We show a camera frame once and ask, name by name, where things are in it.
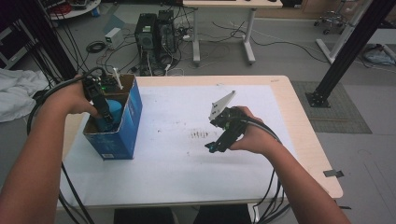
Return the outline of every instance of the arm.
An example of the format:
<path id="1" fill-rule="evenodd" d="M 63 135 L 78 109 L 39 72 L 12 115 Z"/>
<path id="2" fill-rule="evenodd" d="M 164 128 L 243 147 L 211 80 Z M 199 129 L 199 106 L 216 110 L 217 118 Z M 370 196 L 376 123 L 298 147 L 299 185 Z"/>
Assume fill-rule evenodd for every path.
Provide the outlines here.
<path id="1" fill-rule="evenodd" d="M 246 107 L 240 108 L 260 120 Z M 262 154 L 271 162 L 299 223 L 350 223 L 329 194 L 270 134 L 249 125 L 244 137 L 230 149 Z"/>
<path id="2" fill-rule="evenodd" d="M 53 223 L 58 200 L 64 125 L 68 114 L 96 109 L 81 82 L 53 93 L 40 108 L 21 154 L 0 194 L 1 223 Z"/>

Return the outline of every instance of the floor mat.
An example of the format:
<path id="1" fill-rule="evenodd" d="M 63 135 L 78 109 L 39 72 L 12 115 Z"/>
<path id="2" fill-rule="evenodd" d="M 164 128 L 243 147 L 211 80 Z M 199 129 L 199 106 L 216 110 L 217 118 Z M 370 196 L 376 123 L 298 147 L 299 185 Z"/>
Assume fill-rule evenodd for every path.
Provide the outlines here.
<path id="1" fill-rule="evenodd" d="M 291 82 L 298 98 L 317 133 L 372 133 L 358 108 L 353 104 L 341 83 L 338 83 L 328 98 L 329 108 L 311 107 L 305 93 L 313 92 L 318 82 Z"/>

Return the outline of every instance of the tape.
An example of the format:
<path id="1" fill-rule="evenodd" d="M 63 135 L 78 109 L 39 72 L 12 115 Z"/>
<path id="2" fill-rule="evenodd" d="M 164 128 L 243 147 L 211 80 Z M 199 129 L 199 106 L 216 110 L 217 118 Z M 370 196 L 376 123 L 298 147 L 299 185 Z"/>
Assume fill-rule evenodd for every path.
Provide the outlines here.
<path id="1" fill-rule="evenodd" d="M 335 176 L 337 178 L 340 178 L 344 176 L 344 173 L 342 171 L 335 170 L 323 171 L 323 174 L 326 175 L 326 177 Z"/>

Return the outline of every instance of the forearm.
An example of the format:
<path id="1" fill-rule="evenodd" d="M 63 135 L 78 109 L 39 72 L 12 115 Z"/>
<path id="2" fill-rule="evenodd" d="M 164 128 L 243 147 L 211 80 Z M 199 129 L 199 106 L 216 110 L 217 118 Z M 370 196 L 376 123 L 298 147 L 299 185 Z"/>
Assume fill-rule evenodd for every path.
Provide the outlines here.
<path id="1" fill-rule="evenodd" d="M 31 134 L 3 186 L 0 217 L 8 217 L 12 223 L 53 223 L 59 194 L 65 116 L 60 109 L 49 106 L 40 109 Z"/>
<path id="2" fill-rule="evenodd" d="M 299 223 L 349 223 L 347 217 L 297 160 L 280 144 L 266 153 Z"/>

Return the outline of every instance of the chair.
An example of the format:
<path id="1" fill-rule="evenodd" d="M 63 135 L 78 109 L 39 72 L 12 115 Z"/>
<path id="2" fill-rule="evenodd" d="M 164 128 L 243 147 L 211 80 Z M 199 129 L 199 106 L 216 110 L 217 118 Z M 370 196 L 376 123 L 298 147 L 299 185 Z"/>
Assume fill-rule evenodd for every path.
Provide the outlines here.
<path id="1" fill-rule="evenodd" d="M 324 35 L 327 35 L 333 27 L 342 29 L 340 32 L 341 34 L 345 26 L 347 25 L 347 18 L 341 13 L 344 8 L 344 4 L 346 2 L 357 2 L 357 1 L 359 0 L 341 0 L 340 4 L 338 5 L 338 8 L 335 11 L 325 12 L 324 15 L 320 17 L 319 20 L 315 21 L 314 25 L 319 26 L 320 22 L 326 24 L 327 28 L 323 31 Z"/>

